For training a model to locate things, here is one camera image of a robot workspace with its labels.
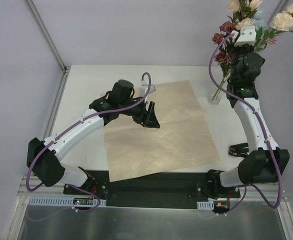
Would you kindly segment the peach wrapping paper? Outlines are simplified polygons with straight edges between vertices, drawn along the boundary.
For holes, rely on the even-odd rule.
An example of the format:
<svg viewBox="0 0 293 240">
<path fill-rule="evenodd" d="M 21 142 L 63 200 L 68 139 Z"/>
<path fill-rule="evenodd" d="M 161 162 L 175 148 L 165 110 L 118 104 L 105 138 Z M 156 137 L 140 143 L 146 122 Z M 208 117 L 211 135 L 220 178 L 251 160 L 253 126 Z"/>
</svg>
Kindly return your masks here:
<svg viewBox="0 0 293 240">
<path fill-rule="evenodd" d="M 204 112 L 188 80 L 156 85 L 160 128 L 120 115 L 104 128 L 110 181 L 211 164 L 221 160 Z"/>
</svg>

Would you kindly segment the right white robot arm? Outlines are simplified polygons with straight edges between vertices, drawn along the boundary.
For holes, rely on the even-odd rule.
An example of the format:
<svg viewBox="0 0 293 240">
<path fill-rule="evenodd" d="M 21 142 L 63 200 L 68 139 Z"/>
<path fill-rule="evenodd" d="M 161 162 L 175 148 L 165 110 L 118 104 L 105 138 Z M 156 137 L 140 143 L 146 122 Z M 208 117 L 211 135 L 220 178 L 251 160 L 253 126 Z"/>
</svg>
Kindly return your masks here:
<svg viewBox="0 0 293 240">
<path fill-rule="evenodd" d="M 277 143 L 272 140 L 263 116 L 260 114 L 260 103 L 257 99 L 246 101 L 217 84 L 212 74 L 213 59 L 211 57 L 209 61 L 209 76 L 218 89 L 238 100 L 234 111 L 243 126 L 248 141 L 249 154 L 239 163 L 237 168 L 221 172 L 218 175 L 218 181 L 211 185 L 211 191 L 216 197 L 221 198 L 229 192 L 230 187 L 251 186 L 268 203 L 266 196 L 257 185 L 278 183 L 276 204 L 271 206 L 275 208 L 282 199 L 282 173 L 289 162 L 290 154 L 288 150 L 280 149 Z"/>
</svg>

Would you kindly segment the cream rose stem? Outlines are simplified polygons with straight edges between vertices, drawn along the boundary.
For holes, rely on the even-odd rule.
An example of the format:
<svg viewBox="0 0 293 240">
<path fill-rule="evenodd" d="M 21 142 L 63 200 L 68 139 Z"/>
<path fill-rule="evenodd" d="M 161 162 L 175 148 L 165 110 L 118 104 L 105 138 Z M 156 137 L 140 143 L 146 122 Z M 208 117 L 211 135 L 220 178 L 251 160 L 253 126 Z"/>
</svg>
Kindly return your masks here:
<svg viewBox="0 0 293 240">
<path fill-rule="evenodd" d="M 286 7 L 286 10 L 277 13 L 270 23 L 267 24 L 268 28 L 262 30 L 261 28 L 256 31 L 256 40 L 254 51 L 260 53 L 269 45 L 275 45 L 277 37 L 284 33 L 293 33 L 293 3 Z"/>
</svg>

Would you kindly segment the dusty pink rose stem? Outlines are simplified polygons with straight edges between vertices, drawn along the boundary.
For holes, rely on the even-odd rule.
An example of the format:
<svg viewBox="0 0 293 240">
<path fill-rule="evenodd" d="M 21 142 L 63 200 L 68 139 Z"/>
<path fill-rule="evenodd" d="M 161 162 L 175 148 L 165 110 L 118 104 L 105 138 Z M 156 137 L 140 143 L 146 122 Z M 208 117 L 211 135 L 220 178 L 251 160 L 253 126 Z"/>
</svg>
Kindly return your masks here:
<svg viewBox="0 0 293 240">
<path fill-rule="evenodd" d="M 236 30 L 236 25 L 239 21 L 235 22 L 226 21 L 219 27 L 219 32 L 215 33 L 212 37 L 214 44 L 220 44 L 222 40 L 228 37 L 232 31 Z M 214 61 L 220 66 L 222 70 L 222 80 L 220 85 L 224 85 L 226 80 L 229 77 L 232 65 L 232 55 L 231 50 L 234 47 L 232 39 L 226 40 L 217 51 L 217 54 L 214 56 Z"/>
</svg>

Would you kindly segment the blue artificial flower stem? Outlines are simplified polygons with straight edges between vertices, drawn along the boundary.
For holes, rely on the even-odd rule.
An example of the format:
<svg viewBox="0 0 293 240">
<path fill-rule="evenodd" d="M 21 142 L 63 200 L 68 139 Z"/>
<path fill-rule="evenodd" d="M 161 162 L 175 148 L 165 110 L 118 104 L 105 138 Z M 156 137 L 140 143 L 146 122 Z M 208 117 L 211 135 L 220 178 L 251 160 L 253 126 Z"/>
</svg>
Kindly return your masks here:
<svg viewBox="0 0 293 240">
<path fill-rule="evenodd" d="M 259 8 L 252 17 L 252 24 L 255 26 L 255 31 L 259 29 L 265 30 L 268 28 L 267 23 L 264 21 L 264 10 Z"/>
</svg>

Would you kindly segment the black printed ribbon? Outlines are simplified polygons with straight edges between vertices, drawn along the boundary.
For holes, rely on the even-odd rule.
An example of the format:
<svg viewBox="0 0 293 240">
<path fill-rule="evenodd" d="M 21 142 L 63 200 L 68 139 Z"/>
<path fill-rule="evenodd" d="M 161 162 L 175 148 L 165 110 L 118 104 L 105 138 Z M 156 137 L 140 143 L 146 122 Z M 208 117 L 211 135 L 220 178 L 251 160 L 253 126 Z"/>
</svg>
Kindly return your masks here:
<svg viewBox="0 0 293 240">
<path fill-rule="evenodd" d="M 228 154 L 233 157 L 245 158 L 248 153 L 249 145 L 247 142 L 231 145 L 228 150 Z"/>
</svg>

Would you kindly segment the pink flowers green leaves bunch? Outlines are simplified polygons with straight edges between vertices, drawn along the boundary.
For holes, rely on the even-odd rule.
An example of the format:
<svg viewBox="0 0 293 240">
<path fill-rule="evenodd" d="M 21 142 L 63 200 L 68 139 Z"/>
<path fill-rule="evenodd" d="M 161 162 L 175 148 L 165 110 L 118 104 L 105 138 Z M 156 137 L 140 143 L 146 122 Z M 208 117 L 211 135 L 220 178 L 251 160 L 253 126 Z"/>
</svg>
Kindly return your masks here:
<svg viewBox="0 0 293 240">
<path fill-rule="evenodd" d="M 253 25 L 253 16 L 258 11 L 262 0 L 230 0 L 227 10 L 232 16 L 227 16 L 234 24 L 236 30 Z"/>
</svg>

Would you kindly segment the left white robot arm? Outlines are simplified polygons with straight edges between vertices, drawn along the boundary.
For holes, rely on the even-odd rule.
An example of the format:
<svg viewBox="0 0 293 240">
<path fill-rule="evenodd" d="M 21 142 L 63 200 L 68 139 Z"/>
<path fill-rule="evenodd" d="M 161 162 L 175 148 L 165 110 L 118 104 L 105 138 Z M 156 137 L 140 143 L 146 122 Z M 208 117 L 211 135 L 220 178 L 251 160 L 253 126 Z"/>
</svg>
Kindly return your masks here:
<svg viewBox="0 0 293 240">
<path fill-rule="evenodd" d="M 46 187 L 57 183 L 74 185 L 82 195 L 92 190 L 91 177 L 82 167 L 62 163 L 66 154 L 91 133 L 105 127 L 119 115 L 132 117 L 144 128 L 158 129 L 155 102 L 146 98 L 153 85 L 146 86 L 144 95 L 134 97 L 134 85 L 118 80 L 112 90 L 94 100 L 85 112 L 65 129 L 43 140 L 32 139 L 28 143 L 26 165 Z"/>
</svg>

